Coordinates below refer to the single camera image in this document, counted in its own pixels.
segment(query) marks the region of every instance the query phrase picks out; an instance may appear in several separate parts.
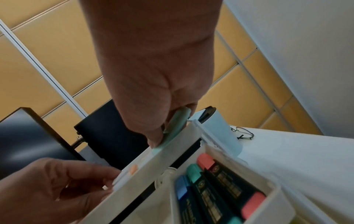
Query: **eyeglasses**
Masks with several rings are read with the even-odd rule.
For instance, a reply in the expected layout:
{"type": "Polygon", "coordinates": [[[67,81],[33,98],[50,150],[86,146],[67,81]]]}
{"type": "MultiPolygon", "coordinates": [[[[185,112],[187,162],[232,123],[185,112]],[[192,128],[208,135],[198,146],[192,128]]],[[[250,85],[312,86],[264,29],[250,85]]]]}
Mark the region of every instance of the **eyeglasses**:
{"type": "Polygon", "coordinates": [[[239,137],[237,137],[237,139],[250,139],[250,140],[252,140],[254,137],[254,134],[245,128],[242,128],[242,127],[233,128],[231,126],[230,126],[230,128],[231,128],[231,131],[238,132],[241,134],[239,137]]]}

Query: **screen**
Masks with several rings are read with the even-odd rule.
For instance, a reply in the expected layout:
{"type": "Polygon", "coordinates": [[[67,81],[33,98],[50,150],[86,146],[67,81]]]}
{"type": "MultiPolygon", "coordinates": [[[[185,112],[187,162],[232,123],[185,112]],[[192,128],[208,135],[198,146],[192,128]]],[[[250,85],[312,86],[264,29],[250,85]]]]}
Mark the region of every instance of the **screen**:
{"type": "Polygon", "coordinates": [[[46,157],[83,160],[30,108],[20,108],[0,121],[0,179],[46,157]]]}

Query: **yellow ceiling tile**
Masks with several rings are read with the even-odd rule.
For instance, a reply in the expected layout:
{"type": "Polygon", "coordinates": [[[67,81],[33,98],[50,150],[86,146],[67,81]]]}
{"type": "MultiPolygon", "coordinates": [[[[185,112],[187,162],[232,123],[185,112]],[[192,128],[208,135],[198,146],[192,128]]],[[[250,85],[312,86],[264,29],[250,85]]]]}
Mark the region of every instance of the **yellow ceiling tile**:
{"type": "Polygon", "coordinates": [[[69,144],[77,140],[79,135],[74,126],[81,121],[81,118],[67,103],[45,116],[44,121],[69,144]]]}
{"type": "Polygon", "coordinates": [[[60,5],[14,33],[71,95],[101,76],[77,0],[60,5]]]}
{"type": "Polygon", "coordinates": [[[295,97],[292,97],[280,111],[296,132],[322,135],[320,129],[295,97]]]}
{"type": "Polygon", "coordinates": [[[213,83],[230,70],[235,64],[236,59],[227,49],[225,44],[216,35],[214,40],[214,78],[213,83]]]}
{"type": "Polygon", "coordinates": [[[281,108],[292,93],[260,50],[251,54],[243,64],[277,108],[281,108]]]}
{"type": "Polygon", "coordinates": [[[104,103],[109,101],[111,99],[111,95],[108,92],[104,80],[101,79],[77,95],[74,99],[88,114],[91,114],[104,103]]]}
{"type": "Polygon", "coordinates": [[[274,130],[274,131],[290,131],[288,127],[283,123],[277,113],[272,115],[262,124],[260,129],[274,130]]]}
{"type": "Polygon", "coordinates": [[[240,60],[256,49],[248,33],[225,4],[221,7],[216,30],[220,32],[240,60]]]}
{"type": "Polygon", "coordinates": [[[1,0],[0,19],[11,29],[64,0],[1,0]]]}
{"type": "Polygon", "coordinates": [[[234,67],[199,101],[198,110],[216,107],[228,124],[256,128],[273,109],[243,72],[234,67]]]}
{"type": "Polygon", "coordinates": [[[5,36],[0,52],[0,120],[19,107],[43,116],[64,101],[5,36]]]}

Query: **pink cap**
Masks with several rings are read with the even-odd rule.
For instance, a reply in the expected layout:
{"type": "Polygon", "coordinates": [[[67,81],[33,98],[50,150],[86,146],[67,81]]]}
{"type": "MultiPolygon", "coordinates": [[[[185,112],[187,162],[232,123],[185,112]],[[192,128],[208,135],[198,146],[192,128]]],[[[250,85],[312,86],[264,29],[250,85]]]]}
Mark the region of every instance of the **pink cap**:
{"type": "Polygon", "coordinates": [[[214,163],[214,159],[206,153],[202,153],[200,156],[198,156],[197,164],[200,168],[202,168],[202,170],[209,170],[210,167],[214,165],[214,163]]]}
{"type": "Polygon", "coordinates": [[[253,196],[247,201],[244,207],[241,210],[242,217],[248,219],[251,215],[257,210],[257,208],[265,200],[264,194],[261,192],[256,192],[253,196]]]}

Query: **black monitor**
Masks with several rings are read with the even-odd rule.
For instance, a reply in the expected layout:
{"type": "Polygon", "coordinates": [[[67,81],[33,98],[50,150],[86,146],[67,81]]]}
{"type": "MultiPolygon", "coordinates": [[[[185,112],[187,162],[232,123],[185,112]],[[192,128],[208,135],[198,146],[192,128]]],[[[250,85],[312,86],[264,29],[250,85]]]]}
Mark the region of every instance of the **black monitor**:
{"type": "Polygon", "coordinates": [[[75,125],[75,129],[95,153],[121,170],[149,147],[144,135],[127,129],[113,100],[75,125]]]}
{"type": "Polygon", "coordinates": [[[0,121],[0,179],[47,157],[84,160],[30,108],[21,107],[0,121]]]}

